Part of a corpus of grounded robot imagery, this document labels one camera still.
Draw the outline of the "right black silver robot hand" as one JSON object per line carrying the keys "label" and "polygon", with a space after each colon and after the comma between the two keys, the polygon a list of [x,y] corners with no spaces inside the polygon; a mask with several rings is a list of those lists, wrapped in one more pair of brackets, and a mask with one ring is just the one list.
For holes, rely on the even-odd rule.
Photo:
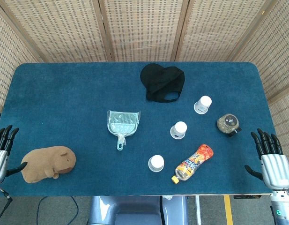
{"label": "right black silver robot hand", "polygon": [[251,132],[256,151],[261,163],[262,172],[245,165],[246,171],[261,180],[271,190],[289,189],[289,161],[283,154],[282,145],[276,135],[257,129]]}

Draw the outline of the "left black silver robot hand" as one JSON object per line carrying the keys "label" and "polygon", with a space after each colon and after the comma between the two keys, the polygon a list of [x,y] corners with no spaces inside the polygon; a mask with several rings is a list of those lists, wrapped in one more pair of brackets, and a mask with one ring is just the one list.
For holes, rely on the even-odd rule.
{"label": "left black silver robot hand", "polygon": [[19,131],[19,128],[11,130],[13,125],[9,125],[6,128],[0,129],[0,184],[6,177],[9,177],[15,173],[23,170],[28,162],[23,162],[20,166],[8,169],[8,160],[13,146],[14,138]]}

